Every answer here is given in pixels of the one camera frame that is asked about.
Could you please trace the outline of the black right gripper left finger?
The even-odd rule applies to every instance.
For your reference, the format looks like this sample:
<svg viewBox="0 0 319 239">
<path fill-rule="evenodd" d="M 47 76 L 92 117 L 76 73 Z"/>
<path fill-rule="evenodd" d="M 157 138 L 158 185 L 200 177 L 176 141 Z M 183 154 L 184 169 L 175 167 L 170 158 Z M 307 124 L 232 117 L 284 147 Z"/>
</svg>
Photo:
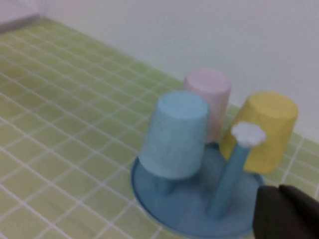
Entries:
<svg viewBox="0 0 319 239">
<path fill-rule="evenodd" d="M 280 186 L 261 186 L 257 191 L 253 218 L 256 239 L 317 239 L 299 219 L 292 203 L 280 191 Z"/>
</svg>

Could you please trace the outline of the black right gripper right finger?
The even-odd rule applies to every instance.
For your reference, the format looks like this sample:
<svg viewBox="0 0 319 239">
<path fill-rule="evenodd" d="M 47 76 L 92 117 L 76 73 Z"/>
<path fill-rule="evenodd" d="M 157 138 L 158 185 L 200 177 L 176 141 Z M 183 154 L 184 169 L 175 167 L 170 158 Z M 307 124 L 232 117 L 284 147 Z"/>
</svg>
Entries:
<svg viewBox="0 0 319 239">
<path fill-rule="evenodd" d="M 292 185 L 280 185 L 280 191 L 292 203 L 299 219 L 312 232 L 319 231 L 319 202 Z"/>
</svg>

